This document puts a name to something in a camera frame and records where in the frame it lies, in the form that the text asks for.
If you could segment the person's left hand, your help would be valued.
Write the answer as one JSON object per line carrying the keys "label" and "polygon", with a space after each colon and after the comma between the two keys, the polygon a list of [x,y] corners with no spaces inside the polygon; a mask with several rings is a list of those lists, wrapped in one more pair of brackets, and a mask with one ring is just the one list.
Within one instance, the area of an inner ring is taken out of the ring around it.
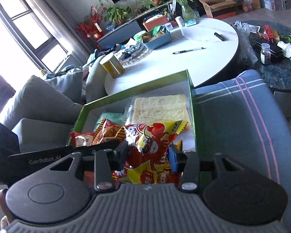
{"label": "person's left hand", "polygon": [[7,218],[7,216],[3,216],[1,218],[1,221],[0,221],[0,228],[1,229],[5,229],[7,226],[9,226],[9,224],[10,224],[10,221]]}

